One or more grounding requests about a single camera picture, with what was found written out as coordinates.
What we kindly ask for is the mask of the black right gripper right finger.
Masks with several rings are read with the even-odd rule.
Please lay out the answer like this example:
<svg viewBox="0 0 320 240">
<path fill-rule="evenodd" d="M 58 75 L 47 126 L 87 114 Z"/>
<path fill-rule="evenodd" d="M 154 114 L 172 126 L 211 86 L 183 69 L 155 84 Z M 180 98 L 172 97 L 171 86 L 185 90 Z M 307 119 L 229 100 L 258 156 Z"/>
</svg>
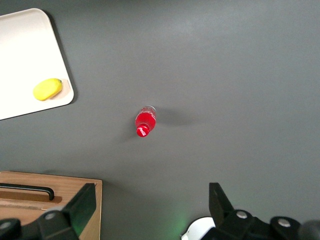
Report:
<svg viewBox="0 0 320 240">
<path fill-rule="evenodd" d="M 221 185 L 209 184 L 209 211 L 214 227 L 201 237 L 202 240 L 318 240 L 320 221 L 297 220 L 275 216 L 265 223 L 248 211 L 235 209 Z"/>
</svg>

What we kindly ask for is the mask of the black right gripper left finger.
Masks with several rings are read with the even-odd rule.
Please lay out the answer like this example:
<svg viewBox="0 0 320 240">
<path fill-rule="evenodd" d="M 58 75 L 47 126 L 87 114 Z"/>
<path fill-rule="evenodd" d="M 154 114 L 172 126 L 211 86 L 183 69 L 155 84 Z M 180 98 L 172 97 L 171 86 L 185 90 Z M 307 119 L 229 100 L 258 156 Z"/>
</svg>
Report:
<svg viewBox="0 0 320 240">
<path fill-rule="evenodd" d="M 86 183 L 61 209 L 43 213 L 22 225 L 18 218 L 0 219 L 2 240 L 78 240 L 96 210 L 96 186 Z"/>
</svg>

